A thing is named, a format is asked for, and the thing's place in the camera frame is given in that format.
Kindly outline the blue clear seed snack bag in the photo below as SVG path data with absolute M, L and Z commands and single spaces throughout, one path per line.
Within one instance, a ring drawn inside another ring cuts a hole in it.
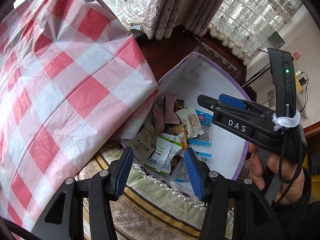
M 197 152 L 191 147 L 184 150 L 176 167 L 174 181 L 184 183 L 189 182 L 191 178 L 197 178 L 199 175 L 196 174 L 196 164 L 204 164 L 208 167 L 207 163 L 211 156 L 209 153 Z

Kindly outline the white green barcode packet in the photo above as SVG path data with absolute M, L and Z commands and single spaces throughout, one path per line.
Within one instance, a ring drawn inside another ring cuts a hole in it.
M 157 137 L 156 149 L 150 154 L 144 163 L 149 169 L 169 175 L 171 173 L 171 161 L 182 150 L 183 144 L 166 137 Z

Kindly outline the white nut snack packet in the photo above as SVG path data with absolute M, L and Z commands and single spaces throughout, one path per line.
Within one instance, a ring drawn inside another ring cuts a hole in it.
M 199 117 L 193 107 L 181 109 L 176 114 L 181 120 L 182 125 L 187 128 L 188 139 L 204 134 Z

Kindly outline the white purple storage box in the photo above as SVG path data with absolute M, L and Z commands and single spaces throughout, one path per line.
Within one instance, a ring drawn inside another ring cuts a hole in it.
M 202 112 L 207 109 L 197 103 L 200 94 L 217 99 L 227 94 L 248 100 L 244 90 L 217 64 L 205 56 L 192 52 L 158 82 L 159 94 L 156 103 L 163 105 L 164 93 L 175 93 L 184 101 L 185 107 Z M 236 180 L 248 149 L 248 142 L 216 126 L 210 126 L 210 146 L 193 145 L 198 152 L 211 154 L 208 167 L 227 179 Z

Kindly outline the pink snack packet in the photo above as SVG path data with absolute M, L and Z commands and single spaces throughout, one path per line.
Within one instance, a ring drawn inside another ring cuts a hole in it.
M 164 99 L 165 99 L 164 123 L 165 124 L 179 124 L 180 120 L 174 111 L 174 105 L 175 105 L 175 101 L 177 99 L 177 94 L 165 93 Z

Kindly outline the dark wooden side table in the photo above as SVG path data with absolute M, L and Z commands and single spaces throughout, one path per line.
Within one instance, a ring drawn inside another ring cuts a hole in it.
M 222 41 L 211 37 L 209 33 L 197 37 L 179 25 L 169 39 L 150 40 L 142 34 L 136 37 L 136 41 L 157 81 L 187 55 L 198 52 L 221 67 L 239 85 L 246 82 L 247 67 L 243 61 L 232 54 L 231 48 L 223 46 Z

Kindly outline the white lace curtain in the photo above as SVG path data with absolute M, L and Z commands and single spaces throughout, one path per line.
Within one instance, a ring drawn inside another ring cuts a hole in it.
M 103 1 L 127 29 L 137 25 L 141 30 L 150 0 Z M 249 64 L 264 46 L 258 34 L 265 27 L 280 30 L 300 6 L 300 0 L 223 0 L 206 33 L 231 48 L 244 64 Z

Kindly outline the red white checkered tablecloth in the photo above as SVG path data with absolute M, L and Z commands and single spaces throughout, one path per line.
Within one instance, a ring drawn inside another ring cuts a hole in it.
M 102 0 L 26 0 L 1 22 L 1 216 L 31 230 L 66 178 L 157 93 L 134 36 Z

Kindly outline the pink curtain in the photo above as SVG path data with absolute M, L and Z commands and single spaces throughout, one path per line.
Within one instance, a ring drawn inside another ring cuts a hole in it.
M 150 0 L 141 31 L 148 39 L 169 39 L 174 27 L 183 25 L 203 36 L 223 0 Z

